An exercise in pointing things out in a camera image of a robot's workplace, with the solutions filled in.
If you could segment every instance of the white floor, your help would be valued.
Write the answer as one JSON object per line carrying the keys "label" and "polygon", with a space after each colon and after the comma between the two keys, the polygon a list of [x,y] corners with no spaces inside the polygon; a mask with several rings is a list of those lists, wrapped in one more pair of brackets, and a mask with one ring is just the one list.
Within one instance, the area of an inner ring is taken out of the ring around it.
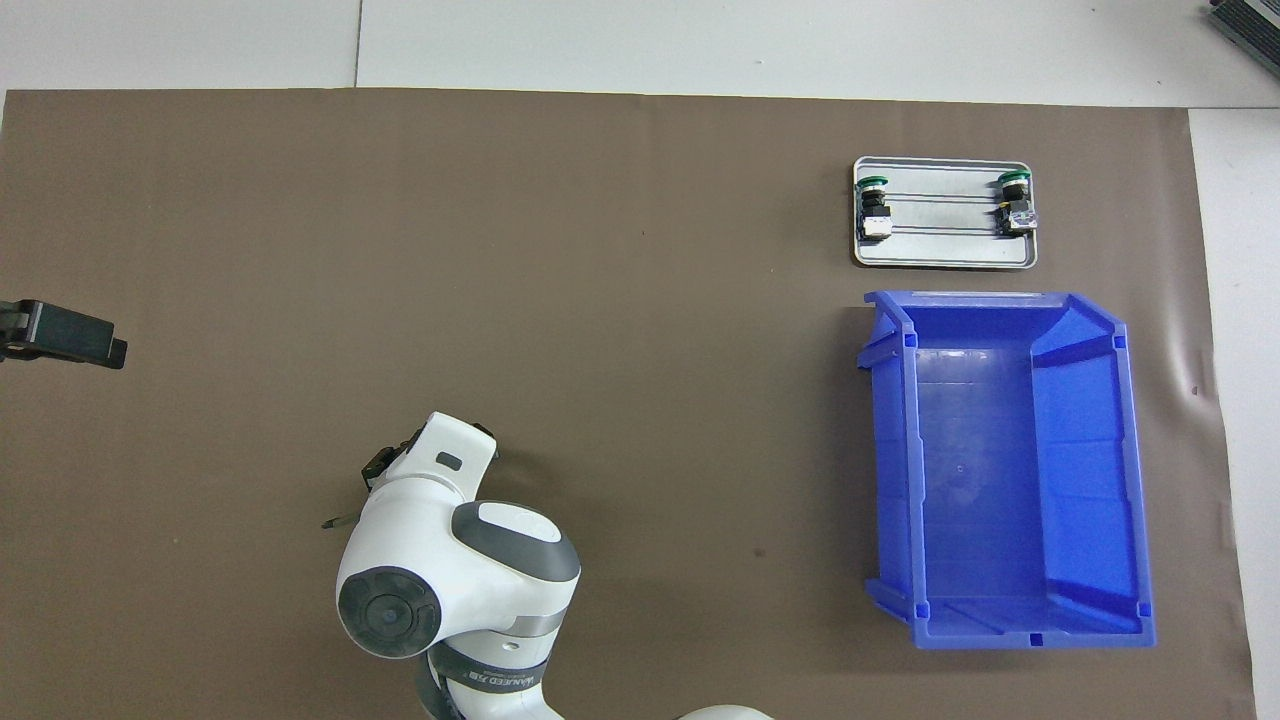
{"label": "white floor", "polygon": [[6,0],[0,91],[481,87],[1184,106],[1258,717],[1280,720],[1280,79],[1198,0]]}

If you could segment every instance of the black grille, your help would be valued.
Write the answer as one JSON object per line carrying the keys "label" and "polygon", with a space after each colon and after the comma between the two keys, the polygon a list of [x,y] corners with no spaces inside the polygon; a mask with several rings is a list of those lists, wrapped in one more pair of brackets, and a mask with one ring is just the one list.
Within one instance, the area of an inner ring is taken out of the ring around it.
{"label": "black grille", "polygon": [[[1262,1],[1280,14],[1280,1]],[[1239,35],[1280,70],[1280,28],[1267,22],[1253,6],[1244,0],[1226,0],[1213,10],[1213,18]]]}

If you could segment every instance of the blue plastic bin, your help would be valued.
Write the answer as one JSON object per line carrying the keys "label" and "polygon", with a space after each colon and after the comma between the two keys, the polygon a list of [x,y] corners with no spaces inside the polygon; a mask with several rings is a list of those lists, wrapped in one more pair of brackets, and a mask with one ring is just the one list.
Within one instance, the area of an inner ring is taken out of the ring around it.
{"label": "blue plastic bin", "polygon": [[922,648],[1155,644],[1124,323],[1056,292],[867,301],[876,603]]}

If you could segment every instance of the brown mat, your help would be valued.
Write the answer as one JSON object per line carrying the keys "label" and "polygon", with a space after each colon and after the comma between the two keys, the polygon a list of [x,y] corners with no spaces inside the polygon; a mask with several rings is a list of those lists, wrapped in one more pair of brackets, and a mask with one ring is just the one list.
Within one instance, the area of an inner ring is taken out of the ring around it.
{"label": "brown mat", "polygon": [[[0,365],[0,715],[422,717],[333,584],[431,410],[585,564],[575,717],[1252,717],[1187,113],[465,91],[10,92],[0,296],[123,372]],[[1024,273],[861,269],[864,154],[1036,170]],[[876,574],[879,288],[1125,319],[1160,646],[925,652]]]}

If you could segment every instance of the black circular joint cap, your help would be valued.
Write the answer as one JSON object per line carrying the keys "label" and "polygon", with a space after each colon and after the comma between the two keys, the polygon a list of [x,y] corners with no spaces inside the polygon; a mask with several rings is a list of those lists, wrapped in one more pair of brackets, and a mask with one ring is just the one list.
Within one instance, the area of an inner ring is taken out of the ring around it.
{"label": "black circular joint cap", "polygon": [[440,630],[440,602],[403,568],[356,573],[338,592],[338,615],[356,644],[380,657],[412,657]]}

